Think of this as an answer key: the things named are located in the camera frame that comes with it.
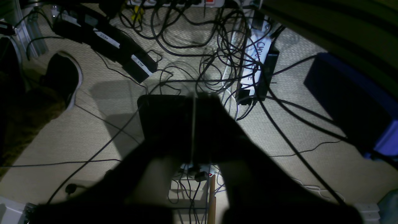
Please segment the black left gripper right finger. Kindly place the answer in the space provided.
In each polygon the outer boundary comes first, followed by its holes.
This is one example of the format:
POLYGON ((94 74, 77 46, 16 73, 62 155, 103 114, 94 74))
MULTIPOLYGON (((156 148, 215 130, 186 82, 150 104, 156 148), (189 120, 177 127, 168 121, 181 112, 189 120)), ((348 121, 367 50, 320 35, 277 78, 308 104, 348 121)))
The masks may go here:
POLYGON ((193 162, 215 163, 229 208, 223 224, 361 224, 351 206, 328 202, 305 190, 227 114, 217 95, 193 98, 193 162))

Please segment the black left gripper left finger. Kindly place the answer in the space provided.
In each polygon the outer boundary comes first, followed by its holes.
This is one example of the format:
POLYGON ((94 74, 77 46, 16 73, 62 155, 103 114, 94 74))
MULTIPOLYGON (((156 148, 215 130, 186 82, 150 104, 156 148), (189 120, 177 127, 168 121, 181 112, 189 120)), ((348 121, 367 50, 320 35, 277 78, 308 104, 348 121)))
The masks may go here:
POLYGON ((138 115, 144 141, 80 195, 39 206, 33 224, 170 224, 166 196, 173 176, 191 159, 192 96, 143 95, 138 115))

